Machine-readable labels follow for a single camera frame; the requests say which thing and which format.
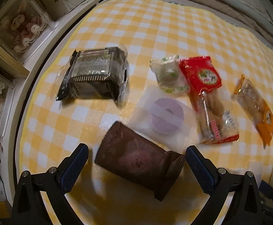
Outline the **black silver cake packet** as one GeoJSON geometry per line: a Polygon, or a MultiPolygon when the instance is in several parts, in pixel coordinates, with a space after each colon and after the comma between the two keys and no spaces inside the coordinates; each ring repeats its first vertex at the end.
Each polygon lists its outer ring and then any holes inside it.
{"type": "Polygon", "coordinates": [[[112,99],[122,105],[128,82],[127,55],[120,46],[74,51],[54,81],[53,99],[112,99]]]}

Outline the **dark brown snack packet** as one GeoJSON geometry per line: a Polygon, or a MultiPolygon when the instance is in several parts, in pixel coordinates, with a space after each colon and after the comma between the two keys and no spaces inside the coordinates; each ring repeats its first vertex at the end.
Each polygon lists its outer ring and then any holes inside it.
{"type": "Polygon", "coordinates": [[[95,157],[95,164],[150,189],[159,201],[178,179],[184,162],[184,155],[164,150],[120,121],[107,131],[95,157]]]}

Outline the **doll in red dress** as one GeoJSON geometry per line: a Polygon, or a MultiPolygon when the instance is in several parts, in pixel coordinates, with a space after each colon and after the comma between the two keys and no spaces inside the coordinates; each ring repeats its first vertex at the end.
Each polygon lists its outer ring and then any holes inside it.
{"type": "Polygon", "coordinates": [[[53,29],[54,23],[33,1],[12,0],[0,10],[0,45],[14,56],[25,58],[53,29]]]}

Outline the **red snack packet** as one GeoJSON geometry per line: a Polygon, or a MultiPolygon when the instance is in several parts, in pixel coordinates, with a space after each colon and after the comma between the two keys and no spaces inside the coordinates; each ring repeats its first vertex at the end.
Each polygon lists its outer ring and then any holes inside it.
{"type": "Polygon", "coordinates": [[[179,60],[189,84],[189,98],[201,129],[201,142],[222,144],[239,139],[238,124],[231,111],[231,99],[210,56],[179,60]]]}

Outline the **orange cracker packet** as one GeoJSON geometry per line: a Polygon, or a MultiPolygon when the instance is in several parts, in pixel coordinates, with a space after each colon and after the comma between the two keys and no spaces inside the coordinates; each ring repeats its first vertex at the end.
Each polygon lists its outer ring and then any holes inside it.
{"type": "Polygon", "coordinates": [[[233,96],[254,124],[264,148],[269,146],[273,137],[273,113],[260,92],[245,75],[241,75],[233,96]]]}

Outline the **wooden bedside shelf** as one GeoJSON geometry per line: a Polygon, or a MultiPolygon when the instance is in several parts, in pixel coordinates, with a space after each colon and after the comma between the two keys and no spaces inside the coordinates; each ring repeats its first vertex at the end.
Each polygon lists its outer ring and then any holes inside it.
{"type": "Polygon", "coordinates": [[[8,203],[15,194],[17,125],[37,72],[58,40],[102,0],[61,1],[72,10],[55,19],[41,0],[0,0],[0,177],[8,203]]]}

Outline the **small green white candy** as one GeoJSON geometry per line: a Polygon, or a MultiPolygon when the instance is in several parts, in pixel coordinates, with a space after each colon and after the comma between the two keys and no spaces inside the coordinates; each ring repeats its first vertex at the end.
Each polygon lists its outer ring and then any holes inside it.
{"type": "Polygon", "coordinates": [[[179,68],[179,55],[150,60],[150,69],[155,74],[160,89],[168,94],[189,92],[189,84],[179,68]]]}

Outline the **white box on shelf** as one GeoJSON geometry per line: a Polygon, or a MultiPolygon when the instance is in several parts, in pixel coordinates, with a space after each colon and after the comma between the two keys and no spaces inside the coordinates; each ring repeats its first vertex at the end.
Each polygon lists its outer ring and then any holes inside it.
{"type": "Polygon", "coordinates": [[[57,20],[60,17],[71,12],[78,5],[86,0],[58,0],[54,1],[47,7],[47,12],[53,20],[57,20]]]}

